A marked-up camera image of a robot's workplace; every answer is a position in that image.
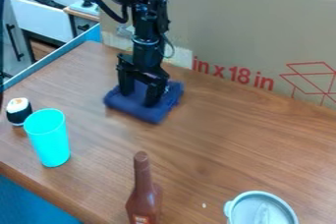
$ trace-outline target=wooden table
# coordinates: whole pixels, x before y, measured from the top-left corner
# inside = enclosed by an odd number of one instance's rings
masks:
[[[224,201],[249,190],[288,201],[301,223],[336,219],[336,112],[165,66],[186,84],[159,126],[105,108],[118,50],[87,42],[5,92],[67,116],[72,158],[38,162],[22,129],[0,121],[0,170],[86,223],[127,223],[133,155],[148,152],[164,189],[162,223],[225,223]]]

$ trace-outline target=cabinet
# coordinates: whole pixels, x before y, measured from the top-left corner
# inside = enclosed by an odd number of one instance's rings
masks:
[[[6,77],[11,77],[31,65],[31,56],[25,37],[18,27],[10,0],[5,0],[1,26],[3,34],[0,43],[3,44],[4,50],[2,71]]]

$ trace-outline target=red box diagram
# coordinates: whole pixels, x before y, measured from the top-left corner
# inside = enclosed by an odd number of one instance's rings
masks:
[[[336,71],[325,62],[305,62],[286,64],[292,73],[280,77],[293,86],[292,98],[297,91],[304,95],[320,95],[320,105],[325,98],[336,103]]]

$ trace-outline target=lid handle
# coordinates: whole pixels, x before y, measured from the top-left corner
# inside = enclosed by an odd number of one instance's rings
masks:
[[[263,203],[257,209],[253,224],[269,224],[269,207]]]

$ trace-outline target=cable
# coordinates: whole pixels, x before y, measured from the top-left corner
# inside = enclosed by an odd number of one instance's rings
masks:
[[[0,21],[3,21],[4,17],[4,9],[5,6],[5,0],[0,0]],[[3,26],[0,26],[0,34],[4,34]],[[3,76],[3,71],[4,71],[4,45],[3,41],[0,41],[0,112],[2,108],[2,101],[3,101],[3,81],[4,81],[4,76]]]
[[[127,13],[127,6],[122,6],[122,16],[118,16],[114,13],[102,0],[93,0],[109,17],[120,24],[125,24],[129,20],[129,14]]]

